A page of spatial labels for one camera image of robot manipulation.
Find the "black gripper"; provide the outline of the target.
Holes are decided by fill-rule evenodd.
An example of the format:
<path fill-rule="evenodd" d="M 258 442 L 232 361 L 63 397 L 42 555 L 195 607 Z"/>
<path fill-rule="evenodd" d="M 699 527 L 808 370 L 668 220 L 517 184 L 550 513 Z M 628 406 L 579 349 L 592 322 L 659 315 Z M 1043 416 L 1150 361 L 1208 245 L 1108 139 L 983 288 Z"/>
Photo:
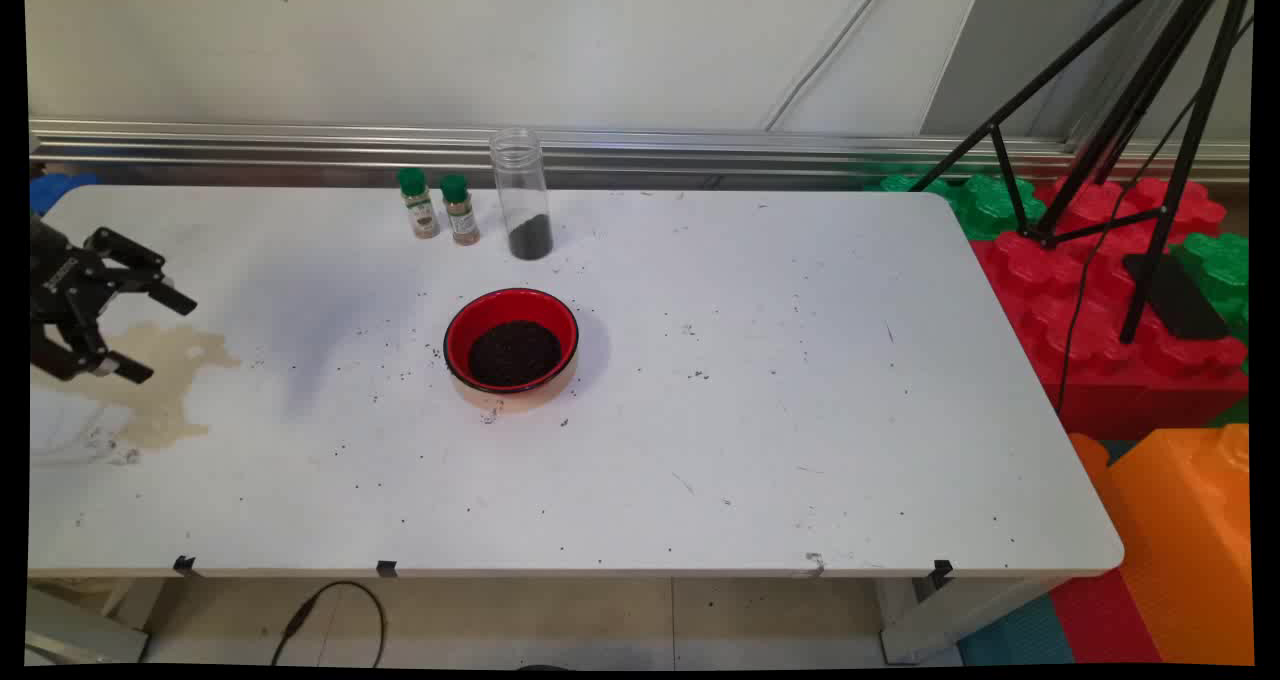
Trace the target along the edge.
<path fill-rule="evenodd" d="M 84 318 L 73 297 L 83 300 L 96 316 L 119 295 L 145 295 L 170 311 L 186 316 L 198 302 L 174 287 L 164 271 L 165 259 L 156 251 L 105 225 L 92 232 L 83 248 L 44 222 L 29 218 L 29 361 L 60 380 L 82 374 L 118 375 L 134 384 L 146 383 L 154 370 L 134 359 L 110 351 L 84 348 Z M 49 328 L 60 334 L 65 347 L 49 338 Z"/>

